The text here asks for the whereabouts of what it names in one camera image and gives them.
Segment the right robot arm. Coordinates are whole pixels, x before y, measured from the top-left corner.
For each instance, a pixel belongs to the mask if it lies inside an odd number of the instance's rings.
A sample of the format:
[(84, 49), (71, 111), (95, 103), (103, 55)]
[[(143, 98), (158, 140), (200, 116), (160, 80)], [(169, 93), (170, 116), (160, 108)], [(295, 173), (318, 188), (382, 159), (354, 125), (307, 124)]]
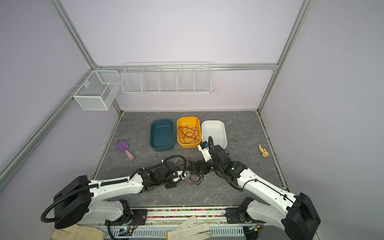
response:
[(237, 191), (249, 191), (263, 200), (246, 198), (239, 206), (239, 220), (261, 221), (285, 231), (291, 240), (312, 240), (321, 218), (309, 196), (285, 191), (254, 173), (246, 165), (230, 159), (213, 138), (198, 146), (204, 160), (196, 163), (198, 175), (215, 173)]

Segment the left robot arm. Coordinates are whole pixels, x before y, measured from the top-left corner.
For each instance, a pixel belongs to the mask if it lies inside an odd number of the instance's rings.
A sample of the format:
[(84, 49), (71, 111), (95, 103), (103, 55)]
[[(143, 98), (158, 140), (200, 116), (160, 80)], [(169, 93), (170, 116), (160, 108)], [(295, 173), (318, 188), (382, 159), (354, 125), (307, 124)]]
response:
[(54, 202), (43, 211), (40, 220), (43, 223), (54, 223), (56, 229), (77, 223), (128, 225), (135, 217), (128, 201), (112, 202), (110, 199), (153, 191), (160, 186), (176, 187), (188, 175), (186, 158), (178, 157), (184, 162), (181, 170), (171, 161), (177, 158), (174, 155), (155, 166), (139, 168), (124, 178), (91, 181), (87, 176), (80, 176), (55, 196)]

